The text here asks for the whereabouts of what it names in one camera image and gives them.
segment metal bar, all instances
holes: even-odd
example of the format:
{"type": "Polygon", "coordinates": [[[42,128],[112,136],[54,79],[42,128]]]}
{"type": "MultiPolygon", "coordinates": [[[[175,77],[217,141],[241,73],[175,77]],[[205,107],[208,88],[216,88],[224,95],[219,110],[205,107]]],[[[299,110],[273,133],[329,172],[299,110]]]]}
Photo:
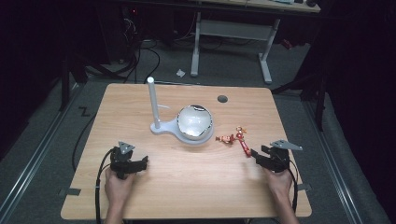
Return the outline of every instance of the metal bar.
{"type": "Polygon", "coordinates": [[[321,143],[321,149],[325,163],[329,169],[329,174],[332,178],[335,189],[337,190],[338,196],[340,197],[340,201],[344,206],[349,223],[363,223],[361,220],[361,215],[359,214],[358,209],[349,193],[349,188],[342,177],[340,170],[338,169],[334,157],[332,156],[332,151],[330,150],[330,147],[326,141],[326,137],[324,136],[323,132],[318,129],[318,126],[315,122],[315,111],[313,106],[309,102],[302,102],[302,104],[305,112],[311,118],[310,122],[316,131],[319,142],[321,143]]]}
{"type": "Polygon", "coordinates": [[[40,167],[41,162],[44,160],[47,152],[49,151],[51,141],[59,129],[64,116],[67,114],[70,105],[77,98],[78,94],[81,92],[82,87],[78,84],[75,84],[73,87],[73,96],[68,106],[63,110],[59,111],[56,115],[54,121],[51,123],[47,132],[45,133],[43,139],[35,150],[34,155],[29,160],[22,173],[20,174],[18,180],[16,181],[14,187],[8,194],[7,198],[3,201],[0,207],[0,223],[7,223],[9,218],[11,217],[15,207],[18,205],[23,193],[28,188],[30,182],[35,176],[36,171],[40,167]]]}

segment gray carpet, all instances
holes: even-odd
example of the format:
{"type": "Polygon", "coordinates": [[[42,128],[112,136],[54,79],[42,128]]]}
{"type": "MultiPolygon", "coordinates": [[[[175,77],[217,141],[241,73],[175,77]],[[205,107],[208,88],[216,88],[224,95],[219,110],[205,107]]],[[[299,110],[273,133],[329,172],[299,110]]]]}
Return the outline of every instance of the gray carpet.
{"type": "MultiPolygon", "coordinates": [[[[218,43],[204,43],[203,48],[208,49],[201,50],[200,75],[190,77],[192,46],[174,45],[169,48],[158,43],[153,50],[160,55],[161,62],[152,75],[161,82],[274,89],[294,79],[309,50],[309,46],[285,49],[282,46],[274,45],[268,58],[274,82],[269,86],[263,83],[257,59],[256,51],[260,44],[262,43],[254,42],[240,47],[235,43],[223,43],[219,48],[209,50],[209,48],[215,48],[218,43]],[[176,76],[178,69],[185,71],[186,75],[184,77],[176,76]]],[[[153,52],[147,49],[141,50],[140,62],[136,69],[138,83],[142,83],[144,77],[156,66],[157,62],[158,58],[153,52]]],[[[107,67],[117,70],[121,66],[123,65],[115,63],[107,67]]],[[[134,75],[135,73],[129,76],[128,83],[134,83],[134,75]]],[[[85,86],[78,88],[81,92],[77,94],[68,112],[64,114],[63,122],[49,143],[44,160],[22,194],[19,203],[13,209],[7,223],[94,223],[93,220],[63,220],[60,213],[64,197],[59,195],[59,191],[68,188],[73,178],[72,153],[78,136],[99,108],[106,86],[113,82],[120,81],[108,77],[91,76],[85,86]],[[90,114],[88,117],[81,116],[82,106],[87,108],[86,114],[90,114]]],[[[23,168],[45,137],[46,130],[59,115],[60,93],[61,87],[58,84],[46,102],[30,118],[29,125],[18,142],[1,161],[0,202],[6,200],[23,168]]],[[[326,165],[318,132],[312,125],[311,116],[307,113],[306,108],[311,103],[301,102],[297,93],[297,91],[286,91],[274,97],[289,141],[304,147],[304,151],[296,152],[294,156],[304,182],[312,187],[307,195],[313,213],[310,217],[300,218],[300,220],[302,223],[352,223],[326,165]]],[[[84,132],[78,144],[76,163],[78,163],[90,128],[91,125],[84,132]]],[[[323,128],[324,133],[321,134],[325,136],[337,166],[342,171],[342,176],[351,192],[353,202],[358,208],[361,220],[355,223],[389,223],[350,152],[328,97],[326,98],[323,128]]],[[[257,218],[252,223],[275,222],[270,218],[257,218]]]]}

